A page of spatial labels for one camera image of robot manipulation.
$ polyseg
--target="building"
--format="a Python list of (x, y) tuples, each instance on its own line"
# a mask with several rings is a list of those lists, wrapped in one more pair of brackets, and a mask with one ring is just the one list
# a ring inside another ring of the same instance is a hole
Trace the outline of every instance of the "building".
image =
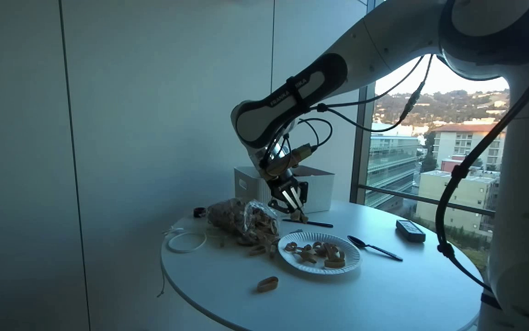
[[(450, 180), (448, 170), (428, 170), (419, 178), (419, 196), (439, 200)], [(479, 209), (494, 209), (500, 189), (500, 178), (492, 172), (468, 174), (454, 191), (450, 202)], [(435, 203), (417, 202), (415, 216), (424, 222), (435, 218)], [(483, 213), (448, 207), (444, 214), (446, 227), (461, 227), (468, 233), (488, 235), (492, 218)]]
[[(367, 185), (398, 192), (413, 192), (419, 170), (417, 148), (419, 141), (413, 135), (373, 134)], [(406, 198), (375, 189), (367, 189), (365, 203), (395, 213), (411, 207)]]
[[(492, 123), (448, 123), (433, 128), (433, 156), (439, 163), (465, 157), (492, 128)], [(485, 168), (500, 168), (505, 134), (501, 132), (479, 156)]]

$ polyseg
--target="window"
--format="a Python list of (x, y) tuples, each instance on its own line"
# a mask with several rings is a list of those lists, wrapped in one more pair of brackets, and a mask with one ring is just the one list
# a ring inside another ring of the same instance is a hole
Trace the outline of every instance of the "window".
[[(410, 64), (380, 78), (376, 93), (402, 77)], [(421, 78), (422, 69), (424, 66), (419, 66), (413, 75)], [(432, 78), (437, 78), (433, 75), (444, 75), (443, 80), (455, 80), (457, 84), (432, 82)], [(373, 126), (387, 117), (397, 117), (400, 108), (393, 104), (404, 104), (419, 78), (408, 84), (408, 89), (397, 88), (365, 108), (373, 115), (365, 115), (367, 123), (362, 124)], [(354, 165), (356, 168), (365, 168), (365, 172), (358, 172), (360, 181), (356, 181), (358, 189), (353, 192), (354, 200), (433, 227), (435, 203), (450, 180), (450, 170), (487, 134), (487, 124), (492, 126), (498, 119), (490, 117), (487, 106), (481, 104), (488, 102), (488, 99), (500, 99), (509, 104), (507, 82), (501, 78), (488, 82), (465, 80), (435, 60), (426, 88), (419, 97), (422, 106), (411, 110), (395, 132), (358, 135), (364, 146), (356, 159), (367, 161)], [(455, 189), (444, 218), (448, 238), (476, 262), (483, 275), (494, 225), (503, 139), (501, 134), (481, 154), (481, 159), (474, 163), (470, 174)]]

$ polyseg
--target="black utensil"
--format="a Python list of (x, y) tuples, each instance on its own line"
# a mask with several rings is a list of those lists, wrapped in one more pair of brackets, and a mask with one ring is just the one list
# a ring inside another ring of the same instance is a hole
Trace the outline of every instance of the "black utensil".
[(386, 253), (387, 257), (391, 257), (391, 259), (395, 259), (395, 260), (404, 260), (402, 257), (398, 257), (398, 255), (395, 255), (395, 253), (391, 253), (391, 251), (387, 251), (387, 249), (384, 249), (384, 248), (378, 248), (378, 246), (375, 246), (375, 244), (367, 244), (367, 242), (364, 242), (362, 238), (358, 238), (358, 237), (354, 237), (354, 235), (347, 235), (347, 237), (349, 237), (349, 240), (351, 240), (354, 246), (358, 246), (360, 249), (373, 248), (373, 249), (376, 249), (376, 251)]

